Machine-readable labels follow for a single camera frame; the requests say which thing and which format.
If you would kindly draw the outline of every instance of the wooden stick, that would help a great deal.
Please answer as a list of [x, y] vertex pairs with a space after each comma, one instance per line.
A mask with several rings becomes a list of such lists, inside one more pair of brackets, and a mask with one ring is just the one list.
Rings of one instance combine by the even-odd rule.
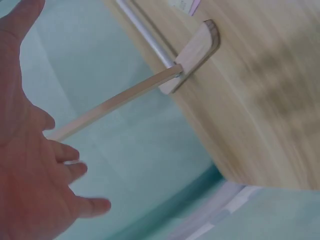
[[103, 102], [92, 110], [88, 111], [84, 115], [80, 116], [76, 120], [70, 122], [66, 126], [60, 128], [52, 135], [48, 137], [50, 140], [63, 141], [67, 137], [82, 130], [91, 123], [97, 121], [108, 113], [111, 113], [115, 109], [122, 105], [132, 101], [133, 99], [147, 93], [151, 89], [158, 87], [159, 85], [173, 79], [178, 74], [182, 73], [183, 68], [181, 64], [177, 64], [171, 68], [168, 68], [137, 85], [119, 93], [118, 95]]

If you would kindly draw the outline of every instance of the white tube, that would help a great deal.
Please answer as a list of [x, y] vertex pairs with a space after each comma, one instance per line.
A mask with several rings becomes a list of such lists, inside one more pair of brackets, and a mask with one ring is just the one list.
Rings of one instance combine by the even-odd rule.
[[116, 0], [117, 4], [127, 15], [127, 17], [132, 21], [138, 31], [143, 35], [145, 40], [149, 43], [151, 48], [154, 50], [156, 55], [160, 58], [166, 68], [171, 68], [175, 65], [171, 57], [164, 50], [164, 48], [157, 42], [157, 40], [152, 36], [151, 32], [146, 28], [144, 23], [138, 18], [138, 16], [132, 11], [127, 3], [127, 0]]

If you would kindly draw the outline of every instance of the curved wooden edge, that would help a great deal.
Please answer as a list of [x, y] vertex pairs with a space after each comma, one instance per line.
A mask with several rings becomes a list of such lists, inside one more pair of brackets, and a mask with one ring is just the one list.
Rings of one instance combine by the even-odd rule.
[[181, 84], [198, 69], [220, 46], [219, 30], [212, 19], [204, 21], [192, 39], [175, 59], [183, 67], [183, 75], [161, 86], [160, 90], [168, 95], [174, 93]]

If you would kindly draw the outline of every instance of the wood surface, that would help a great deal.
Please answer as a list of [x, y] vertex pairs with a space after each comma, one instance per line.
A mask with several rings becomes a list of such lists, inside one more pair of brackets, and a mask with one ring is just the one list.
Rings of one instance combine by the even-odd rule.
[[118, 95], [106, 100], [102, 104], [96, 106], [84, 115], [70, 122], [66, 126], [58, 129], [48, 137], [50, 140], [63, 141], [67, 137], [75, 134], [86, 126], [92, 124], [103, 116], [111, 113], [122, 105], [132, 101], [133, 99], [147, 93], [148, 91], [158, 87], [159, 85], [172, 80], [177, 74], [183, 71], [181, 64], [177, 64], [166, 69], [136, 85], [119, 93]]
[[[115, 1], [105, 3], [163, 70]], [[172, 59], [202, 21], [217, 24], [219, 50], [172, 98], [228, 180], [320, 190], [320, 1], [202, 0], [193, 17], [167, 0], [130, 4]]]
[[219, 44], [220, 36], [215, 23], [211, 19], [204, 21], [174, 61], [182, 65], [183, 74], [160, 85], [161, 92], [167, 95], [174, 93], [218, 49]]

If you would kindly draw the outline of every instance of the wooden board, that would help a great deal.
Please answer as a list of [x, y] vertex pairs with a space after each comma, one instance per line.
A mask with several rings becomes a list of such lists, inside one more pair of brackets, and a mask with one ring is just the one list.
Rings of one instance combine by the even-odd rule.
[[[115, 1], [105, 3], [163, 70]], [[228, 180], [320, 190], [319, 1], [202, 0], [194, 17], [167, 0], [131, 5], [172, 59], [202, 21], [217, 24], [220, 49], [172, 97]]]

